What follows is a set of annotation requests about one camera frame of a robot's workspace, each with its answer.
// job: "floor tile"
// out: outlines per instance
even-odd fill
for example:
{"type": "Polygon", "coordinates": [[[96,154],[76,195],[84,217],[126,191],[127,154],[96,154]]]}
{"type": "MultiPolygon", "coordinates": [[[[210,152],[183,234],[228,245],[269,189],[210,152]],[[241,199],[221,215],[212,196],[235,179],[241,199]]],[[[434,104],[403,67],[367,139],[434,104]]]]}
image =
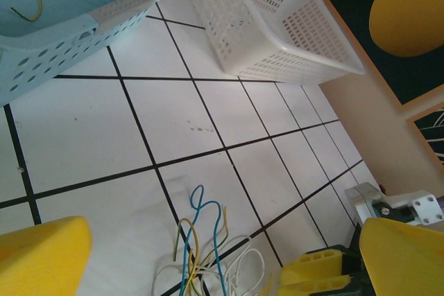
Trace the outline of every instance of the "floor tile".
{"type": "Polygon", "coordinates": [[[330,179],[347,170],[347,164],[324,126],[310,128],[304,134],[330,179]]]}
{"type": "Polygon", "coordinates": [[[351,189],[352,187],[355,187],[357,184],[356,179],[353,177],[352,173],[349,171],[346,174],[342,175],[339,179],[335,180],[332,183],[334,189],[339,195],[339,198],[341,199],[342,203],[345,206],[345,209],[348,211],[348,215],[350,215],[352,218],[356,216],[355,209],[350,204],[350,201],[348,201],[347,196],[345,195],[346,189],[351,189]]]}
{"type": "Polygon", "coordinates": [[[329,246],[350,245],[355,226],[331,186],[308,200],[307,207],[329,246]]]}
{"type": "Polygon", "coordinates": [[[61,73],[68,76],[117,76],[110,54],[101,49],[70,69],[61,73]]]}
{"type": "MultiPolygon", "coordinates": [[[[230,265],[246,248],[246,245],[241,247],[240,249],[234,251],[231,255],[227,256],[222,262],[230,265]]],[[[280,278],[280,265],[276,256],[271,249],[270,243],[266,239],[264,234],[260,234],[251,241],[250,249],[256,249],[261,252],[261,255],[264,258],[265,264],[265,273],[264,278],[261,281],[261,284],[253,290],[254,293],[250,293],[248,295],[256,295],[260,291],[262,291],[269,279],[270,274],[273,275],[273,283],[270,295],[278,294],[278,284],[280,278]]],[[[251,289],[254,286],[262,274],[262,263],[260,258],[255,253],[248,253],[241,264],[241,274],[239,278],[239,288],[238,295],[242,295],[244,292],[251,289]]],[[[236,272],[236,265],[230,272],[236,272]]],[[[207,288],[210,292],[211,296],[222,296],[222,288],[221,284],[216,281],[214,278],[206,278],[205,284],[207,284],[207,288]]]]}
{"type": "Polygon", "coordinates": [[[156,162],[221,147],[192,82],[127,80],[126,86],[156,162]]]}
{"type": "Polygon", "coordinates": [[[303,87],[303,89],[307,93],[308,98],[318,112],[322,121],[326,122],[338,119],[338,116],[334,113],[332,106],[318,85],[306,85],[303,87]]]}
{"type": "Polygon", "coordinates": [[[301,128],[306,128],[307,126],[316,125],[321,122],[301,86],[291,85],[289,83],[278,83],[277,88],[279,88],[301,128]]]}
{"type": "Polygon", "coordinates": [[[277,137],[273,141],[304,198],[328,183],[301,132],[277,137]]]}
{"type": "Polygon", "coordinates": [[[34,192],[151,165],[117,80],[51,80],[11,108],[34,192]]]}
{"type": "Polygon", "coordinates": [[[352,169],[352,173],[356,177],[359,184],[367,182],[372,184],[375,188],[379,188],[379,183],[375,180],[370,170],[368,170],[368,167],[364,161],[355,166],[352,169]]]}
{"type": "Polygon", "coordinates": [[[33,225],[33,216],[27,202],[0,209],[0,235],[33,225]]]}
{"type": "Polygon", "coordinates": [[[230,155],[264,224],[300,202],[270,140],[232,149],[230,155]]]}
{"type": "Polygon", "coordinates": [[[198,82],[200,93],[225,145],[266,137],[240,82],[198,82]]]}
{"type": "Polygon", "coordinates": [[[245,82],[244,87],[270,135],[299,128],[274,83],[245,82]]]}
{"type": "Polygon", "coordinates": [[[203,26],[191,0],[160,0],[159,7],[165,19],[203,26]]]}
{"type": "Polygon", "coordinates": [[[0,108],[0,202],[26,195],[5,112],[0,108]]]}
{"type": "MultiPolygon", "coordinates": [[[[39,199],[37,204],[42,222],[84,216],[89,223],[93,248],[78,295],[147,295],[154,274],[171,262],[176,223],[154,171],[39,199]]],[[[180,281],[179,274],[165,272],[162,281],[156,295],[180,281]]]]}
{"type": "Polygon", "coordinates": [[[283,265],[291,263],[305,252],[325,247],[304,205],[277,221],[267,232],[283,265]]]}
{"type": "Polygon", "coordinates": [[[168,23],[193,78],[237,79],[222,71],[203,29],[168,23]]]}
{"type": "Polygon", "coordinates": [[[340,122],[337,121],[335,123],[327,124],[325,127],[332,136],[335,144],[338,146],[338,149],[348,166],[352,166],[358,161],[361,161],[361,155],[340,122]]]}
{"type": "MultiPolygon", "coordinates": [[[[230,238],[241,234],[252,234],[260,228],[259,221],[225,152],[165,166],[160,169],[160,173],[179,218],[190,220],[194,218],[196,211],[191,208],[189,198],[193,190],[202,184],[205,188],[203,202],[217,200],[227,207],[230,238]]],[[[200,190],[194,197],[195,204],[198,203],[199,196],[200,190]]],[[[218,209],[215,205],[202,209],[196,223],[200,244],[212,240],[217,216],[218,209]]]]}
{"type": "Polygon", "coordinates": [[[189,78],[160,20],[145,18],[135,31],[111,44],[111,49],[122,76],[189,78]]]}

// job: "screw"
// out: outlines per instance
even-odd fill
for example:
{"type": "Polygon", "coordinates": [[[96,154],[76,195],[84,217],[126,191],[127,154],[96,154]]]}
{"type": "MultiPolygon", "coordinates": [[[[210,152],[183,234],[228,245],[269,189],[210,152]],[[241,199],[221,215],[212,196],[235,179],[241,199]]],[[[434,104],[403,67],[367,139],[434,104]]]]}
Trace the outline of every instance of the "screw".
{"type": "Polygon", "coordinates": [[[383,215],[389,215],[390,214],[390,209],[388,209],[387,207],[382,207],[381,208],[381,213],[383,215]]]}

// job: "yellow plastic part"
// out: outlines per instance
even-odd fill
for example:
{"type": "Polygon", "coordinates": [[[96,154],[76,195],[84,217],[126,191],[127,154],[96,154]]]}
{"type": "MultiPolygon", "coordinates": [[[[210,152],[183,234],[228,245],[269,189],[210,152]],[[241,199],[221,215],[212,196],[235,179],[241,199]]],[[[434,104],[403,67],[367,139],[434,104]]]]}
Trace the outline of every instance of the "yellow plastic part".
{"type": "Polygon", "coordinates": [[[342,252],[322,250],[303,254],[281,269],[280,281],[285,285],[338,277],[342,272],[342,252]]]}
{"type": "Polygon", "coordinates": [[[1,235],[0,295],[75,295],[91,245],[82,217],[1,235]]]}
{"type": "Polygon", "coordinates": [[[316,281],[306,281],[300,284],[283,286],[277,291],[277,296],[309,296],[316,293],[345,288],[351,281],[350,275],[330,277],[316,281]]]}
{"type": "Polygon", "coordinates": [[[369,218],[359,246],[376,295],[444,295],[444,233],[369,218]]]}

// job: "dark green poster background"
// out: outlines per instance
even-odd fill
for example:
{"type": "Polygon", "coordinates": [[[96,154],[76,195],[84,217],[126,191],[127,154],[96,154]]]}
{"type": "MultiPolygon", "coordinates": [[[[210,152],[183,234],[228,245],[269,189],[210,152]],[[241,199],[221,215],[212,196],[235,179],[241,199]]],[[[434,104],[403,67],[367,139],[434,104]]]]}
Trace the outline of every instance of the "dark green poster background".
{"type": "Polygon", "coordinates": [[[444,85],[444,46],[402,58],[383,51],[373,42],[368,27],[373,1],[331,0],[401,104],[444,85]]]}

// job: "white tile floor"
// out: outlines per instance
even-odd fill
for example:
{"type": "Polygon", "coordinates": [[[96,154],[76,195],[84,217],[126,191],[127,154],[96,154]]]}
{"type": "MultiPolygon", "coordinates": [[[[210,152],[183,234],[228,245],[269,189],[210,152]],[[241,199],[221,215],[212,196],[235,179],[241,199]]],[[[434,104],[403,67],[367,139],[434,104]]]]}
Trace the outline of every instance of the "white tile floor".
{"type": "MultiPolygon", "coordinates": [[[[303,252],[348,245],[343,191],[376,183],[321,90],[225,75],[190,0],[159,6],[0,110],[0,234],[86,216],[94,247],[80,296],[148,295],[198,184],[227,206],[231,236],[254,237],[267,276],[303,252]]],[[[201,215],[201,242],[214,219],[201,215]]],[[[179,281],[165,272],[155,294],[176,295],[179,281]]]]}

